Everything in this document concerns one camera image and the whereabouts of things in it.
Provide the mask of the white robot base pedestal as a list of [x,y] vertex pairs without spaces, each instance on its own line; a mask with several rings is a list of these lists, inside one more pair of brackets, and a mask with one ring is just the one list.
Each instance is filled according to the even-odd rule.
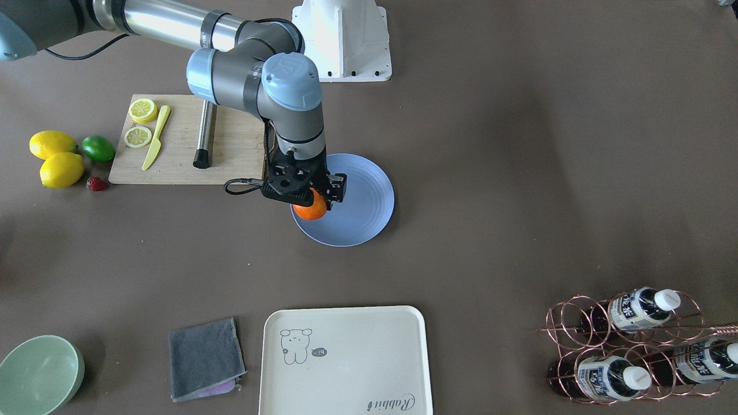
[[393,75],[387,10],[374,1],[303,1],[292,22],[321,82],[385,82]]

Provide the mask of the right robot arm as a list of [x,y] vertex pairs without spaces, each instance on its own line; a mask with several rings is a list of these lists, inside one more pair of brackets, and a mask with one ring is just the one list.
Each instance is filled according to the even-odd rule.
[[347,176],[327,165],[322,88],[297,27],[281,18],[243,20],[181,1],[3,1],[2,60],[16,61],[93,31],[142,36],[193,51],[190,91],[263,121],[261,178],[250,191],[291,205],[332,209]]

